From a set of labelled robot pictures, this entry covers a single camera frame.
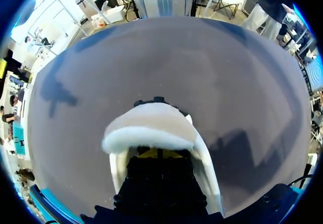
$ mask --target person sitting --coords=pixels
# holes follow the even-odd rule
[[[0,106],[0,113],[2,116],[2,121],[8,123],[9,125],[12,125],[14,120],[17,118],[15,114],[5,114],[5,108],[3,106]]]
[[[50,43],[46,37],[44,37],[42,40],[40,40],[40,33],[42,32],[42,29],[40,29],[36,35],[36,38],[31,40],[30,36],[25,37],[25,43],[27,43],[27,50],[29,51],[33,46],[48,46],[52,47],[54,44],[54,40]]]
[[[10,105],[15,106],[18,103],[18,101],[22,102],[24,98],[24,94],[25,94],[24,89],[21,89],[18,91],[17,95],[10,96]]]

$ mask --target white fur trim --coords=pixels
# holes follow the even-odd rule
[[[191,150],[193,145],[193,142],[168,132],[147,127],[123,127],[104,136],[102,140],[102,149],[106,153],[120,153],[129,147],[136,146]]]

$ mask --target gray curved surface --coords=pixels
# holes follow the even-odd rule
[[[157,95],[192,115],[228,215],[303,174],[310,109],[295,59],[235,25],[159,18],[82,40],[38,74],[28,131],[40,187],[77,215],[113,208],[104,129]]]

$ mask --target white folding chair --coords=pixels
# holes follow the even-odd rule
[[[243,0],[218,0],[216,6],[214,8],[214,13],[209,18],[211,18],[216,13],[216,11],[224,9],[228,18],[232,19],[236,15],[239,5],[242,3],[243,3]],[[230,16],[229,16],[226,8],[230,9],[230,11],[231,11]]]

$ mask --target white pants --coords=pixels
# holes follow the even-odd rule
[[[275,41],[282,24],[270,17],[259,4],[256,4],[249,17],[242,22],[241,27],[255,31],[264,22],[266,22],[266,26],[261,35],[269,40]]]

